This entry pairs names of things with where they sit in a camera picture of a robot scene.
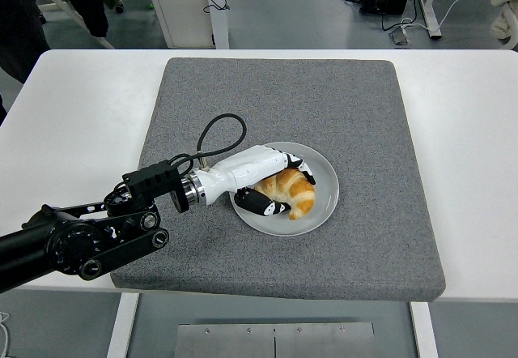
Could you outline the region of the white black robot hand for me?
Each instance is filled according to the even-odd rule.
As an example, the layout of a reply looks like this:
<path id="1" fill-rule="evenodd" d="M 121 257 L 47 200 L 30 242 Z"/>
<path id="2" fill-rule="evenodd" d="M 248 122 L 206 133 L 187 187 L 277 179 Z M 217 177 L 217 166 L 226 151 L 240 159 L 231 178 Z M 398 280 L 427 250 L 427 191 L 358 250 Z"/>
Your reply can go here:
<path id="1" fill-rule="evenodd" d="M 255 215 L 283 212 L 297 220 L 306 216 L 316 202 L 315 179 L 299 157 L 264 145 L 256 145 L 218 162 L 208 170 L 196 169 L 200 202 L 210 205 L 225 192 L 233 193 L 235 204 Z"/>

